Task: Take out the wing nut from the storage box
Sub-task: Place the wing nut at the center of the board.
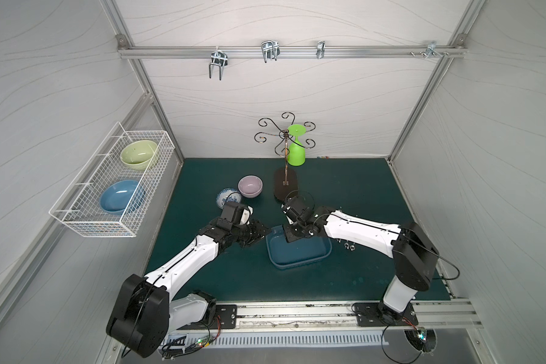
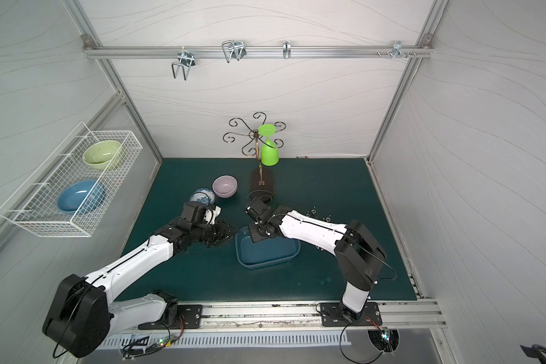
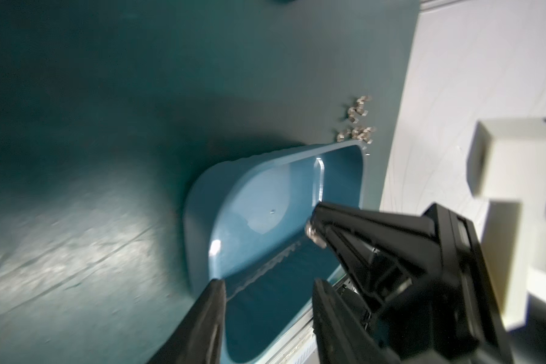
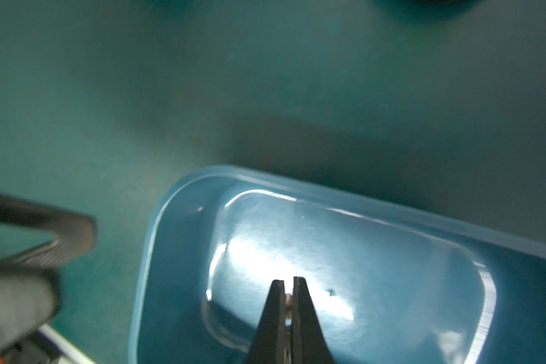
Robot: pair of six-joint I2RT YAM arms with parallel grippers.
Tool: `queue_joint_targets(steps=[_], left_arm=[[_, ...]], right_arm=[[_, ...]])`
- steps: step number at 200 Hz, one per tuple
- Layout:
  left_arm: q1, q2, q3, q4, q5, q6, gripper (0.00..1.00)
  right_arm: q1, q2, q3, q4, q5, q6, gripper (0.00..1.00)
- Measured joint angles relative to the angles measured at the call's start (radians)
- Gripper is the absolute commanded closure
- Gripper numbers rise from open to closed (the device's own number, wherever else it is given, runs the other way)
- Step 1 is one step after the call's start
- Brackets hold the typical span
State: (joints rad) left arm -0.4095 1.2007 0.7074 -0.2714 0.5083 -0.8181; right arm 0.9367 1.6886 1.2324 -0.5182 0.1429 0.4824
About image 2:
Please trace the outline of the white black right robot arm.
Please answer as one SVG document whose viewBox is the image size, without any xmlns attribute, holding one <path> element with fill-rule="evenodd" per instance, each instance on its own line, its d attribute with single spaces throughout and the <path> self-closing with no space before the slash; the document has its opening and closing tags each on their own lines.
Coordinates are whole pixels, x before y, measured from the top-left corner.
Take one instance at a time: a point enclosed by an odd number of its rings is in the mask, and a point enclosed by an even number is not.
<svg viewBox="0 0 546 364">
<path fill-rule="evenodd" d="M 342 315 L 358 318 L 379 281 L 380 271 L 388 267 L 387 253 L 369 229 L 359 221 L 335 224 L 303 215 L 282 206 L 245 209 L 253 224 L 254 243 L 272 239 L 297 239 L 332 254 L 347 285 L 341 298 Z"/>
</svg>

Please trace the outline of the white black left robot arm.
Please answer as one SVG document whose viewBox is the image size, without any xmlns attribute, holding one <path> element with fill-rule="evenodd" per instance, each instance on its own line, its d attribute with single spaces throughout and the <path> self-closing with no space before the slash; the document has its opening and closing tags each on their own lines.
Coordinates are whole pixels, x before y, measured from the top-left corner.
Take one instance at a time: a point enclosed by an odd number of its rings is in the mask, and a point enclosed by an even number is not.
<svg viewBox="0 0 546 364">
<path fill-rule="evenodd" d="M 157 265 L 186 250 L 192 243 L 218 246 L 237 230 L 222 219 L 213 224 L 180 228 L 174 222 L 153 233 L 144 243 L 115 262 L 87 274 L 72 274 L 58 286 L 42 326 L 42 333 L 64 352 L 82 358 L 110 335 L 140 325 L 171 329 L 178 325 L 177 298 L 157 290 L 141 298 L 116 298 Z"/>
</svg>

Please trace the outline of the blue plastic storage box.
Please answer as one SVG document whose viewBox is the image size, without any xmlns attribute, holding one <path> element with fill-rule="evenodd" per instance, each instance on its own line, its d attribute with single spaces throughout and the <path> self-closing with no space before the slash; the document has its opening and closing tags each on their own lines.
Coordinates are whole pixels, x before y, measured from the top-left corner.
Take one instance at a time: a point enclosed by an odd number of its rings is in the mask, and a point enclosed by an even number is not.
<svg viewBox="0 0 546 364">
<path fill-rule="evenodd" d="M 295 259 L 300 253 L 301 241 L 273 238 L 254 243 L 248 227 L 243 227 L 235 236 L 235 249 L 239 264 L 255 270 Z"/>
</svg>

